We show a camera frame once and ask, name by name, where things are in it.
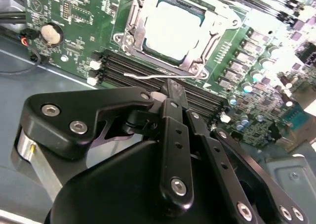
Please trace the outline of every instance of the screw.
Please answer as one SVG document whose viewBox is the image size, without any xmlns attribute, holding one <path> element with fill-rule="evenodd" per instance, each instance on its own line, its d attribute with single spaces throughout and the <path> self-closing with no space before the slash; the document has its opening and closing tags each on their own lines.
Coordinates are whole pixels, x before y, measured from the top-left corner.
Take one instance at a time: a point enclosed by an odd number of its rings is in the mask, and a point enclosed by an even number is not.
<svg viewBox="0 0 316 224">
<path fill-rule="evenodd" d="M 144 99 L 149 99 L 150 97 L 149 97 L 149 95 L 147 95 L 147 94 L 145 94 L 145 93 L 141 93 L 140 94 Z"/>
<path fill-rule="evenodd" d="M 290 176 L 291 180 L 298 180 L 299 179 L 298 174 L 295 172 L 291 172 L 289 176 Z"/>
<path fill-rule="evenodd" d="M 226 134 L 222 131 L 219 132 L 219 135 L 222 137 L 222 138 L 227 138 Z"/>
<path fill-rule="evenodd" d="M 87 125 L 81 121 L 72 121 L 69 128 L 76 134 L 85 134 L 88 131 Z"/>
<path fill-rule="evenodd" d="M 172 190 L 179 196 L 184 196 L 187 193 L 187 187 L 182 180 L 174 178 L 171 180 Z"/>
<path fill-rule="evenodd" d="M 289 211 L 288 211 L 285 207 L 280 206 L 280 210 L 281 210 L 283 216 L 284 216 L 286 219 L 288 219 L 289 221 L 292 220 L 291 214 L 289 213 Z"/>
<path fill-rule="evenodd" d="M 199 118 L 199 115 L 196 112 L 192 112 L 193 117 L 195 117 L 196 119 Z"/>
<path fill-rule="evenodd" d="M 41 111 L 44 115 L 49 116 L 49 117 L 55 117 L 60 114 L 59 108 L 53 104 L 44 105 L 41 108 Z"/>
<path fill-rule="evenodd" d="M 249 222 L 252 220 L 252 213 L 246 205 L 244 205 L 243 203 L 238 203 L 237 208 L 243 218 L 245 218 Z"/>
<path fill-rule="evenodd" d="M 176 103 L 171 102 L 170 104 L 171 104 L 173 107 L 178 108 L 178 105 L 177 105 Z"/>
<path fill-rule="evenodd" d="M 301 214 L 300 211 L 298 211 L 296 208 L 292 208 L 295 216 L 300 220 L 300 221 L 304 221 L 304 217 L 303 215 Z"/>
</svg>

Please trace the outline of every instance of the capacitor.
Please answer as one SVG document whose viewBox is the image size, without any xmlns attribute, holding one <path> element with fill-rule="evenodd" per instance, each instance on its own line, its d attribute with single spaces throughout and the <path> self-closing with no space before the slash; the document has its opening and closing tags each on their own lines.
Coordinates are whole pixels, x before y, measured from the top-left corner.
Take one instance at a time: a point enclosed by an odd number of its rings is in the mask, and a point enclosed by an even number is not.
<svg viewBox="0 0 316 224">
<path fill-rule="evenodd" d="M 287 107 L 291 107 L 293 105 L 292 100 L 286 94 L 282 93 L 281 99 Z"/>
<path fill-rule="evenodd" d="M 297 81 L 298 81 L 298 76 L 296 76 L 296 75 L 293 76 L 292 79 L 291 79 L 292 85 L 295 84 L 295 83 L 297 83 Z"/>
<path fill-rule="evenodd" d="M 263 79 L 263 75 L 258 71 L 258 70 L 254 70 L 250 73 L 253 82 L 260 82 Z"/>
<path fill-rule="evenodd" d="M 240 117 L 240 123 L 243 126 L 246 126 L 249 124 L 248 116 L 247 115 L 241 115 Z"/>
<path fill-rule="evenodd" d="M 230 95 L 229 97 L 228 97 L 228 102 L 229 102 L 229 104 L 231 104 L 231 105 L 236 105 L 237 104 L 237 100 L 236 100 L 236 96 L 235 95 Z"/>
<path fill-rule="evenodd" d="M 290 82 L 290 80 L 286 76 L 281 76 L 280 81 L 288 89 L 292 88 L 293 86 L 293 84 Z"/>
<path fill-rule="evenodd" d="M 259 64 L 262 66 L 263 69 L 265 70 L 270 70 L 273 65 L 274 65 L 274 62 L 270 61 L 269 59 L 267 58 L 262 58 L 260 61 L 259 61 Z"/>
<path fill-rule="evenodd" d="M 257 120 L 258 122 L 262 122 L 263 119 L 264 119 L 264 117 L 263 117 L 262 115 L 257 115 L 257 116 L 256 116 L 256 120 Z"/>
<path fill-rule="evenodd" d="M 235 123 L 235 125 L 236 125 L 237 131 L 241 131 L 241 130 L 243 130 L 243 128 L 244 128 L 244 126 L 241 125 L 241 122 L 240 122 L 240 121 L 237 121 L 237 122 Z"/>
<path fill-rule="evenodd" d="M 271 55 L 271 58 L 277 59 L 280 58 L 281 50 L 279 47 L 272 45 L 268 48 L 268 53 Z"/>
<path fill-rule="evenodd" d="M 251 84 L 250 84 L 249 82 L 243 83 L 243 84 L 241 85 L 241 87 L 242 87 L 242 89 L 243 89 L 243 91 L 244 91 L 245 93 L 250 93 L 250 92 L 252 92 L 252 86 L 251 86 Z"/>
</svg>

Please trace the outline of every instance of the hole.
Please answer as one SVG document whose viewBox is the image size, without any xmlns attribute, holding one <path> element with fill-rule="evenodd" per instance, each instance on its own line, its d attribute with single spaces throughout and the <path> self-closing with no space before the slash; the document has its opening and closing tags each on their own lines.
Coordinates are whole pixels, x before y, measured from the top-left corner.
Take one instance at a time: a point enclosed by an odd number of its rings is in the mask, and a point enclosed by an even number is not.
<svg viewBox="0 0 316 224">
<path fill-rule="evenodd" d="M 224 163 L 224 162 L 222 162 L 222 163 L 221 163 L 221 165 L 222 165 L 222 167 L 223 167 L 225 170 L 227 170 L 227 169 L 228 169 L 227 165 L 225 165 L 225 163 Z"/>
<path fill-rule="evenodd" d="M 54 108 L 48 108 L 47 109 L 47 112 L 49 112 L 49 113 L 55 113 L 56 112 L 56 109 L 54 109 Z"/>
<path fill-rule="evenodd" d="M 76 128 L 76 129 L 82 129 L 83 127 L 82 127 L 81 124 L 76 124 L 76 125 L 75 125 L 75 128 Z"/>
<path fill-rule="evenodd" d="M 150 129 L 154 130 L 156 128 L 157 128 L 157 124 L 156 123 L 150 124 Z"/>
<path fill-rule="evenodd" d="M 178 143 L 178 142 L 176 142 L 175 145 L 176 145 L 176 147 L 179 148 L 179 149 L 182 149 L 182 147 L 183 147 L 183 145 L 181 145 L 181 144 Z"/>
</svg>

